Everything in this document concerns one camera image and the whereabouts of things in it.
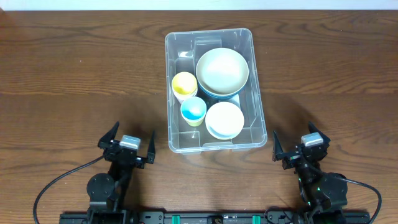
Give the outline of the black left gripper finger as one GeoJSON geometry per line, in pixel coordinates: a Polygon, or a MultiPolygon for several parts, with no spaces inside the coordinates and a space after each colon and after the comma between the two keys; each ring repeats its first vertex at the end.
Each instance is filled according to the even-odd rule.
{"type": "Polygon", "coordinates": [[[146,162],[148,164],[153,164],[154,161],[155,161],[155,132],[153,131],[147,149],[146,162]]]}
{"type": "Polygon", "coordinates": [[[119,128],[119,121],[98,141],[98,147],[100,149],[107,149],[112,145],[112,140],[115,139],[119,128]]]}

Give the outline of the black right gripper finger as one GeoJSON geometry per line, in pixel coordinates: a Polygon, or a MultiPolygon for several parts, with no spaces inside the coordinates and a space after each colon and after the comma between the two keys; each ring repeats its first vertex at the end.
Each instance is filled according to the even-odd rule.
{"type": "Polygon", "coordinates": [[[284,157],[283,148],[280,144],[279,138],[277,136],[276,131],[273,131],[273,153],[272,153],[272,160],[273,161],[280,161],[284,157]]]}
{"type": "Polygon", "coordinates": [[[318,133],[325,143],[330,143],[330,138],[321,132],[311,121],[308,122],[308,130],[310,133],[318,133]]]}

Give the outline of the yellow cup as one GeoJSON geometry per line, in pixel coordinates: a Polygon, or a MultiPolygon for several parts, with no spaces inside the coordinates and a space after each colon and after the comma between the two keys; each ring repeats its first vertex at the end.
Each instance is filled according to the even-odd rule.
{"type": "Polygon", "coordinates": [[[188,119],[188,118],[186,118],[186,117],[183,117],[183,118],[184,118],[184,120],[187,122],[187,124],[190,125],[190,126],[192,126],[192,127],[197,127],[197,126],[201,125],[202,122],[203,122],[204,119],[205,119],[204,116],[201,117],[201,118],[198,118],[198,119],[188,119]]]}
{"type": "Polygon", "coordinates": [[[181,95],[188,95],[197,89],[197,79],[189,72],[180,72],[172,79],[172,88],[181,95]]]}

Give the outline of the grey small bowl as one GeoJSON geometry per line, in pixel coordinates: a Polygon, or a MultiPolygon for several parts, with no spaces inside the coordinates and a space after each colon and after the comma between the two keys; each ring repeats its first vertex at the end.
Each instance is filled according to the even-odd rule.
{"type": "Polygon", "coordinates": [[[214,137],[220,140],[229,140],[237,137],[241,131],[243,130],[242,128],[232,128],[229,129],[227,128],[214,128],[212,126],[207,126],[207,131],[214,137]]]}

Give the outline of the white small bowl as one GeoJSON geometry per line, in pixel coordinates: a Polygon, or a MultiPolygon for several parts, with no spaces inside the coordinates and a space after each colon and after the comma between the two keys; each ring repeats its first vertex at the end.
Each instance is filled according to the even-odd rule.
{"type": "Polygon", "coordinates": [[[243,112],[230,102],[214,104],[205,116],[205,124],[216,128],[242,128],[244,126],[243,112]]]}

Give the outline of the light blue cup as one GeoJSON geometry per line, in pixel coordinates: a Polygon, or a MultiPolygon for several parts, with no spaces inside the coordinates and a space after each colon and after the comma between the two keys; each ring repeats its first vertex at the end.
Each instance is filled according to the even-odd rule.
{"type": "Polygon", "coordinates": [[[180,112],[184,119],[196,121],[205,117],[207,105],[205,101],[197,96],[192,96],[183,101],[180,112]]]}

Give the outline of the cream white cup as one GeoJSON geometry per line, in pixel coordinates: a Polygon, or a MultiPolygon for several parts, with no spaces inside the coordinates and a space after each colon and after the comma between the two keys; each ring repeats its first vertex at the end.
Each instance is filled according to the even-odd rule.
{"type": "Polygon", "coordinates": [[[176,91],[173,91],[173,94],[174,94],[174,96],[184,96],[186,98],[190,98],[192,96],[196,96],[197,95],[197,90],[195,90],[195,91],[193,91],[193,92],[191,92],[189,94],[186,94],[186,95],[180,94],[180,93],[178,93],[176,91]]]}

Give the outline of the dark blue bowl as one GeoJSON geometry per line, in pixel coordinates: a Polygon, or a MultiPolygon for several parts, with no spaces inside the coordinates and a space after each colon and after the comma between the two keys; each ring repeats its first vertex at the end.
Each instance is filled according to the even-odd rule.
{"type": "Polygon", "coordinates": [[[238,83],[232,85],[230,82],[219,82],[207,85],[206,83],[198,83],[199,89],[209,97],[219,100],[230,99],[234,95],[243,90],[246,83],[238,83]]]}

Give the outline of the cream large bowl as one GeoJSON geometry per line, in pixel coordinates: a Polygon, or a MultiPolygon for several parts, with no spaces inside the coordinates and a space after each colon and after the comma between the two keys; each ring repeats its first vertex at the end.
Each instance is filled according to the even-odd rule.
{"type": "Polygon", "coordinates": [[[211,85],[230,82],[232,85],[246,83],[249,78],[249,66],[245,58],[237,51],[216,48],[203,54],[196,65],[195,75],[198,83],[211,85]]]}

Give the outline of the pink cup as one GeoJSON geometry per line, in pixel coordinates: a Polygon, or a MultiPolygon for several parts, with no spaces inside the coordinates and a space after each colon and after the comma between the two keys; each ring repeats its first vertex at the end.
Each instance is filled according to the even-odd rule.
{"type": "Polygon", "coordinates": [[[184,96],[176,96],[176,99],[180,104],[182,104],[187,98],[184,96]]]}

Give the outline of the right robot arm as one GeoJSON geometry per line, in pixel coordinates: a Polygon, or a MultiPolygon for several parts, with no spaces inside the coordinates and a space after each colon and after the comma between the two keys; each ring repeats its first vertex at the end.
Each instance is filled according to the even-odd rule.
{"type": "Polygon", "coordinates": [[[320,161],[327,155],[330,138],[312,122],[309,134],[301,137],[301,143],[289,151],[283,151],[277,133],[273,132],[273,161],[281,161],[283,169],[295,169],[299,179],[300,195],[308,207],[293,214],[292,223],[346,223],[342,208],[348,204],[348,185],[342,175],[326,173],[320,169],[320,161]]]}

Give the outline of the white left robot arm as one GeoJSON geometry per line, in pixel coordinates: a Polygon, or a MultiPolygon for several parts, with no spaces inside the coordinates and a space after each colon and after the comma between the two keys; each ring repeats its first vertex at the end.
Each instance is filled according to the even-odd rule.
{"type": "Polygon", "coordinates": [[[110,162],[107,173],[94,175],[86,186],[90,197],[88,223],[137,223],[136,212],[123,208],[134,169],[144,169],[155,161],[155,134],[152,133],[145,157],[138,156],[141,140],[124,135],[116,140],[119,122],[98,141],[103,159],[110,162]]]}

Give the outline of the white label in bin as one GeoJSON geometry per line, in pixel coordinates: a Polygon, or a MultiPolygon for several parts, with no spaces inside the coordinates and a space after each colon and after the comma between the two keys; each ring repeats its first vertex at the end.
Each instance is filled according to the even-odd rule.
{"type": "Polygon", "coordinates": [[[238,94],[236,94],[236,95],[234,95],[232,98],[230,98],[230,99],[228,100],[228,102],[230,102],[230,103],[236,105],[238,108],[241,108],[240,100],[239,100],[239,95],[238,95],[238,94]]]}

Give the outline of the clear plastic storage bin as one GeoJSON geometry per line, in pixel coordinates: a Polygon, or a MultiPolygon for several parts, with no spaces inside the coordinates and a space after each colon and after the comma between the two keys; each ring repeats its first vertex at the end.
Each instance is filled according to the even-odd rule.
{"type": "Polygon", "coordinates": [[[268,136],[252,32],[171,32],[165,37],[171,151],[262,147],[268,136]]]}

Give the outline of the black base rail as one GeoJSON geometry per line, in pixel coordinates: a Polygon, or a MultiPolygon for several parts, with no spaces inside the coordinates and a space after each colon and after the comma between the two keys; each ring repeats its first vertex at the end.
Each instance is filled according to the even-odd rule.
{"type": "Polygon", "coordinates": [[[294,212],[265,213],[64,213],[61,224],[127,223],[127,224],[284,224],[284,223],[369,223],[368,212],[335,212],[315,214],[306,220],[294,212]]]}

